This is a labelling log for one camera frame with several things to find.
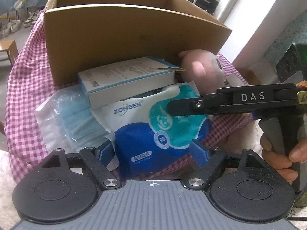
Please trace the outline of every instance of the metal screw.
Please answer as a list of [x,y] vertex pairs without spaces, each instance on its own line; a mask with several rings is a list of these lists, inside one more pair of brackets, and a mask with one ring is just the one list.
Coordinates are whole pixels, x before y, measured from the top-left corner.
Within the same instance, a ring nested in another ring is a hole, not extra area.
[[189,180],[189,184],[192,186],[201,186],[204,184],[204,181],[199,178],[192,178]]
[[107,179],[103,182],[104,185],[106,185],[107,187],[115,187],[119,184],[119,181],[116,179]]

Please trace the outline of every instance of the white box with blue trim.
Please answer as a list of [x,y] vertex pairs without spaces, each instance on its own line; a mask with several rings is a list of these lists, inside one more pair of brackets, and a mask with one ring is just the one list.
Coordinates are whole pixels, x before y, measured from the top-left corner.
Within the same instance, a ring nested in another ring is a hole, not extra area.
[[78,73],[91,108],[149,92],[175,83],[173,64],[152,57],[143,57],[95,67]]

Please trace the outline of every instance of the plastic bag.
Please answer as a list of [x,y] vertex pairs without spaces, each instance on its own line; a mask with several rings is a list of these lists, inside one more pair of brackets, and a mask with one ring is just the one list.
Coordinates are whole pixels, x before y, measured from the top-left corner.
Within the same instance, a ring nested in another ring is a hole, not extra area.
[[194,82],[174,84],[93,110],[111,133],[121,179],[162,170],[189,152],[192,139],[207,135],[211,124],[205,115],[172,117],[166,112],[170,100],[192,97],[199,97]]
[[99,147],[109,133],[93,117],[81,86],[57,91],[35,110],[48,152],[63,148],[66,153]]

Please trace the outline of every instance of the cable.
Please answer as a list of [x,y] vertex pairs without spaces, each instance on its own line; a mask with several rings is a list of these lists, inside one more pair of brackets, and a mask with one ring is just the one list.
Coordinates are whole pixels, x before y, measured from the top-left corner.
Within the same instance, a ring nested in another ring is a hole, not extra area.
[[288,217],[287,220],[301,220],[301,221],[307,221],[307,217]]

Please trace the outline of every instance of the blue face mask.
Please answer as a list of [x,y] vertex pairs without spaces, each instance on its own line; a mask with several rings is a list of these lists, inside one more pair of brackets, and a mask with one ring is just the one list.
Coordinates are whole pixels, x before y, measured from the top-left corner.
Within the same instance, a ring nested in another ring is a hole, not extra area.
[[105,141],[109,133],[93,117],[80,85],[66,89],[56,102],[56,119],[75,151],[85,147],[97,148]]

